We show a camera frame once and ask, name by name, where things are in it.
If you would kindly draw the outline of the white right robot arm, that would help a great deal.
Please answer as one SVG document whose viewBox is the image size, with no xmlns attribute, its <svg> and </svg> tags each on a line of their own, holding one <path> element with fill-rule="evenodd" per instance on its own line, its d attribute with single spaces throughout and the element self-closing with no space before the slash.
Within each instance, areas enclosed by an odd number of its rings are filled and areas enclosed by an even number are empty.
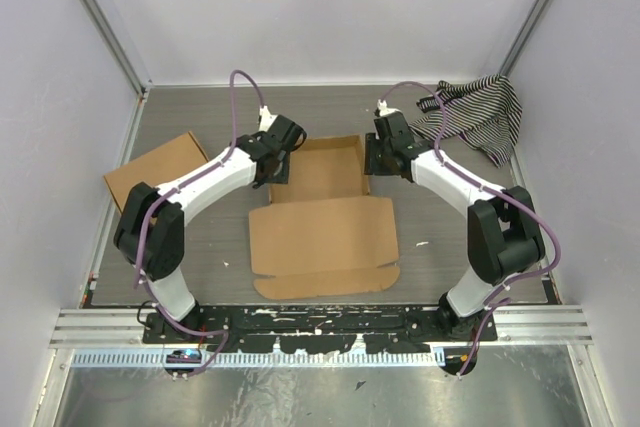
<svg viewBox="0 0 640 427">
<path fill-rule="evenodd" d="M 497 287 L 545 256 L 538 222 L 520 209 L 534 210 L 531 196 L 521 186 L 488 183 L 431 142 L 415 140 L 397 109 L 377 109 L 374 125 L 376 131 L 365 135 L 364 173 L 397 176 L 424 187 L 466 220 L 469 267 L 441 296 L 436 311 L 442 334 L 462 341 L 474 331 L 475 318 Z"/>
</svg>

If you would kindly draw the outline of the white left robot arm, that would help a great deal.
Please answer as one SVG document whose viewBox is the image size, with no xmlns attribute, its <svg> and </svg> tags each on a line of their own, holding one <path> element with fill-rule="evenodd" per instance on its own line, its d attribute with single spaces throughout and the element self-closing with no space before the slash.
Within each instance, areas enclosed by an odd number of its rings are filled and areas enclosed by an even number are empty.
<svg viewBox="0 0 640 427">
<path fill-rule="evenodd" d="M 213 160 L 157 187 L 140 182 L 129 191 L 114 245 L 134 267 L 135 283 L 145 287 L 176 342 L 204 334 L 200 306 L 181 270 L 186 227 L 238 189 L 287 183 L 290 156 L 306 139 L 299 124 L 263 107 L 258 131 L 238 137 Z"/>
</svg>

